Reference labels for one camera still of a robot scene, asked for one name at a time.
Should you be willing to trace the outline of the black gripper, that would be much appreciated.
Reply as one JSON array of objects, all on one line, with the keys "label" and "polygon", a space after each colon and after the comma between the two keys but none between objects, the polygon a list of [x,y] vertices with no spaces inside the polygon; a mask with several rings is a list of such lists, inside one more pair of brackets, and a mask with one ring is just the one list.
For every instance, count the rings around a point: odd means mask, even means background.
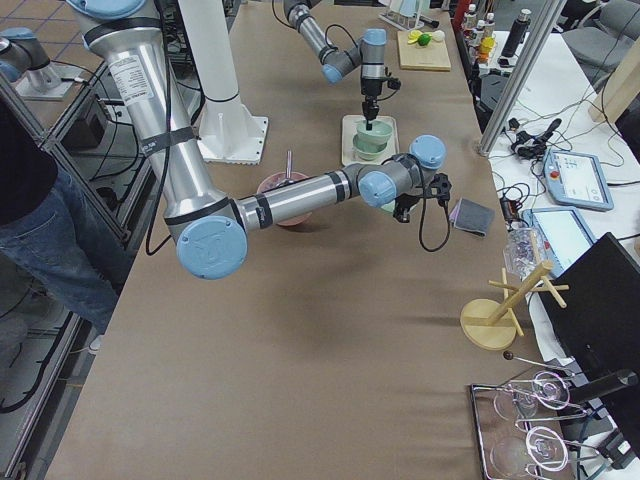
[{"label": "black gripper", "polygon": [[435,198],[438,205],[445,211],[446,218],[449,218],[449,200],[450,200],[451,183],[444,173],[437,173],[430,183],[421,189],[419,194],[401,194],[395,199],[393,217],[400,223],[410,222],[410,209],[419,201],[423,201],[426,205],[427,199]]},{"label": "black gripper", "polygon": [[384,64],[363,64],[360,71],[361,94],[364,96],[362,112],[365,117],[365,129],[371,131],[373,121],[379,113],[378,97],[382,94],[383,86],[387,85],[393,91],[401,88],[401,81],[389,72]]}]

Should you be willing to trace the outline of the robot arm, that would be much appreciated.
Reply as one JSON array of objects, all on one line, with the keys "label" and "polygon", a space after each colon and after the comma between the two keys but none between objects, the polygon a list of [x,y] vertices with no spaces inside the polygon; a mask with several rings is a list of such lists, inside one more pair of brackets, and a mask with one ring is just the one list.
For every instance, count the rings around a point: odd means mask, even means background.
[{"label": "robot arm", "polygon": [[164,46],[163,14],[155,1],[75,1],[87,48],[107,64],[159,180],[165,223],[182,266],[199,278],[220,279],[244,262],[254,229],[361,197],[379,208],[393,204],[406,221],[409,208],[430,198],[447,202],[441,172],[444,143],[417,137],[405,153],[381,164],[355,163],[320,176],[233,199],[217,189],[207,162],[256,162],[268,121],[242,104],[227,21],[218,1],[180,5],[205,99],[194,123],[184,105]]},{"label": "robot arm", "polygon": [[328,36],[329,28],[322,29],[311,15],[318,1],[284,1],[283,11],[289,26],[305,39],[318,57],[322,72],[330,84],[341,81],[360,68],[360,88],[364,96],[362,111],[368,131],[379,114],[378,100],[384,85],[393,91],[401,88],[401,81],[391,75],[385,65],[387,32],[369,28],[358,40],[352,40],[349,50],[340,50]]}]

